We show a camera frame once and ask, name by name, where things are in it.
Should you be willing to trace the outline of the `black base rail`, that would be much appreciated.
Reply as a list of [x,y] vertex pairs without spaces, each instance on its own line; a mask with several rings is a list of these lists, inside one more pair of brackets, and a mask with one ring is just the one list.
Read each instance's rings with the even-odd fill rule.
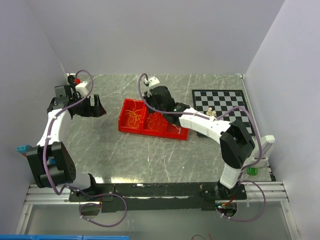
[[215,211],[216,204],[246,200],[243,184],[232,190],[217,182],[98,183],[86,195],[72,191],[71,203],[98,203],[102,213],[117,211],[188,210]]

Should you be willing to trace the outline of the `green small block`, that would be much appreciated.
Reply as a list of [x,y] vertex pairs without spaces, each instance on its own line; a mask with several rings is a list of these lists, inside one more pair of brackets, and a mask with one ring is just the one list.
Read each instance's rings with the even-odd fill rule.
[[248,167],[246,172],[249,176],[256,176],[258,174],[258,168],[256,167]]

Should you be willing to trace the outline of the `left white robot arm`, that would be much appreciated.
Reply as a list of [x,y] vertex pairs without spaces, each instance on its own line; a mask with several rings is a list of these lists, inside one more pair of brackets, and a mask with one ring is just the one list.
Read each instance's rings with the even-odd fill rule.
[[48,120],[44,133],[36,146],[26,152],[34,181],[39,188],[52,188],[58,195],[61,193],[58,187],[79,189],[87,201],[98,197],[99,189],[94,177],[90,173],[77,172],[63,143],[75,115],[98,118],[106,114],[97,94],[94,95],[94,104],[91,104],[89,95],[92,89],[88,81],[54,88],[55,97],[47,108]]

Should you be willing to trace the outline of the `blue orange toy block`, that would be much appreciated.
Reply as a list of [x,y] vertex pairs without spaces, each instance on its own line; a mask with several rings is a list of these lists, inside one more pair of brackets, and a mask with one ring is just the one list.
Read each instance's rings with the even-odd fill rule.
[[23,156],[26,156],[27,155],[27,152],[32,149],[32,146],[30,146],[29,144],[26,144],[26,145],[19,145],[17,148],[16,148],[16,151],[18,153],[20,153],[21,155]]

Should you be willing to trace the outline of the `red three-compartment tray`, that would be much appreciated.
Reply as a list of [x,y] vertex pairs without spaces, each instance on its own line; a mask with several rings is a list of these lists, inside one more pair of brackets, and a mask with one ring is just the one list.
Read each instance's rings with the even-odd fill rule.
[[144,102],[126,98],[118,118],[118,130],[123,133],[186,141],[189,130],[168,123],[162,114],[148,113]]

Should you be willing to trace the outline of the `black orange-tipped marker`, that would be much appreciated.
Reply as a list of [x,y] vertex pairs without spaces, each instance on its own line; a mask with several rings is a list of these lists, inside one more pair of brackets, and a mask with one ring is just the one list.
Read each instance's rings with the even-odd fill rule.
[[68,82],[68,84],[72,87],[72,88],[74,88],[75,87],[75,76],[74,75],[68,75],[67,76],[67,82]]

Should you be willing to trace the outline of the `black white chessboard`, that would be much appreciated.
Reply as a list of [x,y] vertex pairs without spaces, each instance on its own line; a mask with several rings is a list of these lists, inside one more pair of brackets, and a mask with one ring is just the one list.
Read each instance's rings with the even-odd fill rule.
[[[217,90],[217,89],[193,89],[193,108],[198,112],[206,114],[209,108],[216,111],[219,117],[234,107],[244,107],[248,109],[245,95],[242,90]],[[223,117],[224,121],[234,122],[241,120],[248,133],[254,136],[254,130],[250,120],[243,110],[237,109]]]

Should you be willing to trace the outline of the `blue bin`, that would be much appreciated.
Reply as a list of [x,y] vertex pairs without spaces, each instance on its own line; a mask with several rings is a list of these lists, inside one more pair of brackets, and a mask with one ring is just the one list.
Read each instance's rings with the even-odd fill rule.
[[129,240],[129,236],[1,234],[1,240]]

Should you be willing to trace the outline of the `white grey stand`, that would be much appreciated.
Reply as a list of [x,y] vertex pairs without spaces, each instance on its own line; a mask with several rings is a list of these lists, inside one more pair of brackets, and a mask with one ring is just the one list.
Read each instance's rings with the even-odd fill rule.
[[[267,164],[267,162],[268,162],[268,160],[274,150],[276,140],[273,135],[265,135],[260,138],[260,143],[261,143],[261,147],[262,147],[262,155],[261,155],[260,161],[253,166],[254,168],[261,168]],[[251,164],[258,160],[258,156],[260,153],[259,146],[256,141],[255,141],[255,144],[256,144],[256,146],[250,156],[251,157],[251,159],[250,159]]]

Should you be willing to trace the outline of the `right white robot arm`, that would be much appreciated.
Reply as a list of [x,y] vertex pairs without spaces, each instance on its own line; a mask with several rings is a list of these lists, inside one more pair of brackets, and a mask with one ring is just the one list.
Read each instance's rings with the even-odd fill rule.
[[219,120],[175,102],[166,86],[156,86],[140,96],[150,113],[160,113],[168,123],[194,130],[219,143],[224,168],[217,189],[221,198],[230,199],[236,193],[245,160],[255,148],[244,123],[238,119],[234,122]]

